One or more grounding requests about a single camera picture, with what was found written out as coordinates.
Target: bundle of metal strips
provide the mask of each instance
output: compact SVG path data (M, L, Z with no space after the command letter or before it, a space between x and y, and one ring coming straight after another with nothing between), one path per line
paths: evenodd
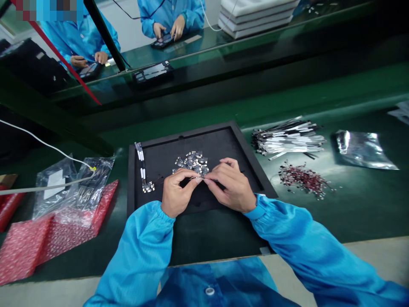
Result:
M324 150L321 146L326 140L323 136L316 134L321 126L311 121L303 121L301 118L302 116L290 119L266 130L254 129L253 143L257 146L257 152L263 156L276 154L269 160L278 158L287 152L302 152L312 159L317 158L310 152Z
M149 181L148 183L146 182L146 171L145 171L145 157L144 157L144 152L142 150L142 146L140 143L135 142L135 147L136 151L138 152L138 159L141 162L141 179L142 179L142 191L144 193L146 192L152 192L155 190L155 185L152 183L152 181Z

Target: worker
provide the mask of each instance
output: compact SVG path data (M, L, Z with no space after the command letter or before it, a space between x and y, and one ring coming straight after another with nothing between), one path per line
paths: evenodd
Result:
M278 293L258 257L167 268L175 218L202 179L184 188L179 183L197 176L179 169L164 181L162 203L147 203L129 217L118 250L84 306L298 306ZM204 182L221 204L250 219L318 306L408 306L409 290L381 279L306 209L253 194L236 160L220 160Z
M83 10L84 19L78 22L41 21L44 33L64 59L76 70L88 67L94 62L105 64L111 57L85 5L83 5ZM100 14L116 48L120 51L118 33L101 12Z
M142 32L149 38L160 39L170 33L177 41L205 23L205 0L138 0L138 6Z

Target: black wire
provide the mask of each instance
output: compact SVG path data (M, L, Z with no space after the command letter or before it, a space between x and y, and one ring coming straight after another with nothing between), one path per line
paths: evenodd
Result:
M115 4L116 4L117 6L119 6L119 8L120 8L122 11L124 11L124 13L125 13L126 15L128 15L128 17L129 17L130 19L136 20L136 19L140 19L140 18L141 18L140 16L139 16L139 17L131 17L115 0L112 0L112 1L115 2ZM158 6L158 8L157 8L151 15L149 15L148 18L151 18L151 17L153 16L153 14L155 14L156 11L159 10L159 8L160 8L164 3L165 3L165 0L162 0L162 3Z
M129 68L133 70L132 66L130 66L129 63L125 60L124 56L122 54L120 55L121 55L122 60L124 60L125 64L128 65Z

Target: black device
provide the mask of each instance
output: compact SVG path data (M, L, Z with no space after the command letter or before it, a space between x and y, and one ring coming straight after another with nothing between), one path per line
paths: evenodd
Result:
M70 80L64 67L31 39L3 50L0 64L43 95L61 90Z
M157 41L154 41L153 43L151 43L150 46L153 49L164 49L168 47L169 45L173 44L174 42L175 40L171 37L171 35L166 34L162 36L160 39L158 39Z
M83 81L90 81L95 79L101 72L104 66L101 63L95 62L89 65L88 67L83 68L79 75Z
M0 52L3 52L10 47L10 43L5 39L0 40Z
M173 76L173 67L168 61L143 68L133 74L136 84L145 88L163 82Z

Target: white label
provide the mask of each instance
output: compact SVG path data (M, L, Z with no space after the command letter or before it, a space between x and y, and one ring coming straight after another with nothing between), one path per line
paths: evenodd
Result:
M36 58L40 60L43 56L44 56L44 53L40 52L39 54L37 54Z
M47 186L61 185L61 184L65 184L65 178L63 178L63 170L59 170L58 172L55 172L55 173L51 174L48 177ZM61 192L64 189L65 189L65 187L45 190L44 191L44 199L47 199L47 198L53 196L54 194L57 194L58 192Z

